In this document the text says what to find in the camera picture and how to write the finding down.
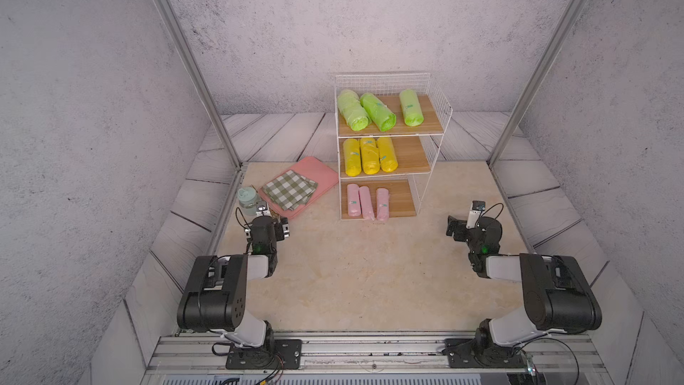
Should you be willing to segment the pink bag roll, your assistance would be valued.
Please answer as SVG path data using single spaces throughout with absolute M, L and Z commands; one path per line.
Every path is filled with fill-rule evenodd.
M 349 217 L 360 217 L 362 215 L 359 186 L 354 183 L 347 185 L 347 215 Z
M 380 222 L 386 222 L 390 217 L 389 199 L 389 190 L 379 187 L 376 191 L 376 219 Z
M 359 200 L 364 220 L 374 220 L 375 213 L 372 205 L 371 191 L 368 186 L 361 186 L 359 188 Z

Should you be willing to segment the yellow bag roll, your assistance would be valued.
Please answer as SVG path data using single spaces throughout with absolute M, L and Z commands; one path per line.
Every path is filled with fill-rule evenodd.
M 363 137 L 360 139 L 359 144 L 363 172 L 370 176 L 378 174 L 380 171 L 380 159 L 376 140 L 372 137 Z
M 343 142 L 343 154 L 347 176 L 359 176 L 363 171 L 359 140 L 347 138 Z
M 379 137 L 377 140 L 379 149 L 379 163 L 383 172 L 392 173 L 398 168 L 397 154 L 391 137 Z

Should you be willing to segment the light green bag roll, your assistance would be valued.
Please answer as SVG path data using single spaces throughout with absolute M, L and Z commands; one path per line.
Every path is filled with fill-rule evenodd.
M 337 98 L 338 111 L 344 118 L 347 126 L 354 132 L 367 128 L 371 118 L 360 102 L 360 96 L 353 90 L 343 89 Z

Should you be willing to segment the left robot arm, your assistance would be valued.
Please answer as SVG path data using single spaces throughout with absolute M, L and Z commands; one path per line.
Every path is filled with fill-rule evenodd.
M 278 264 L 278 243 L 290 236 L 289 221 L 256 217 L 245 229 L 242 254 L 196 258 L 176 312 L 184 330 L 217 333 L 240 349 L 274 347 L 273 329 L 247 309 L 248 282 L 269 278 Z

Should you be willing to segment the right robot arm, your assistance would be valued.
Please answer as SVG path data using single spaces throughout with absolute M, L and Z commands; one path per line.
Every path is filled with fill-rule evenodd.
M 448 356 L 499 367 L 516 362 L 524 344 L 549 333 L 580 334 L 600 328 L 600 304 L 575 258 L 500 253 L 502 224 L 494 217 L 468 221 L 450 216 L 446 234 L 468 246 L 468 260 L 479 277 L 520 283 L 523 292 L 521 308 L 482 321 L 472 340 L 447 340 Z

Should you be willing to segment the green checkered cloth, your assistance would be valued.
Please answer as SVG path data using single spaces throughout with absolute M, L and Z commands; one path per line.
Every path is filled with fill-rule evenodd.
M 293 170 L 288 170 L 266 183 L 262 191 L 272 204 L 280 209 L 295 210 L 311 200 L 317 187 L 318 184 L 315 181 Z

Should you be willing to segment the mint green bottle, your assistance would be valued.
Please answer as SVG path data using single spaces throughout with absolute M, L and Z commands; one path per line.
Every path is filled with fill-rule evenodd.
M 245 216 L 256 216 L 261 204 L 261 197 L 253 186 L 241 187 L 237 192 L 238 203 Z

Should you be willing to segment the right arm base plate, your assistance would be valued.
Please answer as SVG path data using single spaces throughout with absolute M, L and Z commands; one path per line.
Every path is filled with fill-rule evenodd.
M 475 339 L 447 339 L 441 353 L 447 357 L 450 368 L 527 368 L 527 360 L 516 349 L 480 344 Z

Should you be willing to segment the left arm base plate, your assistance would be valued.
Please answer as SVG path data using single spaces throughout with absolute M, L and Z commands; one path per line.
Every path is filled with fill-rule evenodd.
M 302 340 L 276 339 L 259 348 L 231 348 L 226 356 L 226 369 L 299 370 Z

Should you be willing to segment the aluminium mounting rail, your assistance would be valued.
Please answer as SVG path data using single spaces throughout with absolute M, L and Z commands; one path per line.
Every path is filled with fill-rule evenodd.
M 523 347 L 523 369 L 450 368 L 441 351 L 459 332 L 281 332 L 302 340 L 299 370 L 226 369 L 229 347 L 214 335 L 163 338 L 144 384 L 610 384 L 586 335 L 541 338 Z

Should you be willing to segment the right aluminium frame post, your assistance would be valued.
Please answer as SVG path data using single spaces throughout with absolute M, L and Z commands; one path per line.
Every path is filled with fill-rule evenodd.
M 495 147 L 487 160 L 489 169 L 493 170 L 496 162 L 502 158 L 509 140 L 513 137 L 516 128 L 525 116 L 525 113 L 529 109 L 539 88 L 542 86 L 543 80 L 558 57 L 571 28 L 575 25 L 575 22 L 579 18 L 587 1 L 588 0 L 569 0 L 566 9 L 563 14 L 561 14 L 556 28 L 552 32 L 550 40 L 545 47 L 538 64 L 525 84 L 511 114 L 509 114 L 509 119 L 502 131 L 502 135 L 497 144 L 495 144 Z

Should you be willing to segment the aluminium frame post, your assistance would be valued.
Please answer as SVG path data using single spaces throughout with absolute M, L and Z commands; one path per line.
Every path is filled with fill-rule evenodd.
M 496 162 L 502 158 L 509 140 L 513 137 L 516 128 L 525 116 L 525 113 L 529 109 L 539 88 L 542 86 L 543 80 L 558 57 L 571 28 L 575 25 L 575 22 L 579 18 L 587 1 L 588 0 L 569 0 L 566 9 L 563 14 L 561 14 L 556 28 L 552 32 L 550 40 L 545 47 L 538 64 L 525 84 L 511 114 L 509 114 L 509 119 L 502 131 L 502 135 L 497 144 L 495 144 L 495 147 L 487 160 L 489 169 L 493 170 Z
M 183 67 L 185 67 L 190 79 L 192 80 L 192 85 L 194 86 L 199 99 L 208 114 L 209 120 L 217 132 L 219 141 L 221 142 L 224 149 L 226 149 L 231 163 L 240 169 L 242 167 L 242 161 L 234 148 L 233 142 L 224 126 L 224 121 L 217 110 L 217 105 L 210 93 L 207 82 L 201 73 L 199 64 L 197 63 L 194 54 L 192 53 L 192 48 L 190 47 L 180 22 L 177 19 L 176 13 L 173 9 L 173 5 L 170 0 L 153 0 L 155 6 L 160 14 L 169 36 L 171 37 L 176 51 L 181 59 Z

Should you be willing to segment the left aluminium frame post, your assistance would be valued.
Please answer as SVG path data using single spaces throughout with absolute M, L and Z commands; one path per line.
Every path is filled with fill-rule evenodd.
M 226 149 L 231 163 L 240 169 L 242 167 L 242 161 L 234 148 L 233 142 L 224 126 L 224 121 L 217 110 L 217 105 L 210 93 L 207 82 L 201 73 L 199 64 L 197 63 L 194 54 L 192 53 L 192 48 L 190 47 L 180 22 L 177 19 L 176 13 L 173 9 L 173 5 L 170 0 L 153 0 L 155 6 L 160 14 L 169 36 L 171 37 L 176 51 L 181 59 L 183 67 L 185 67 L 190 79 L 192 80 L 192 85 L 194 86 L 199 99 L 208 114 L 209 120 L 217 132 L 219 141 L 221 142 L 224 149 Z

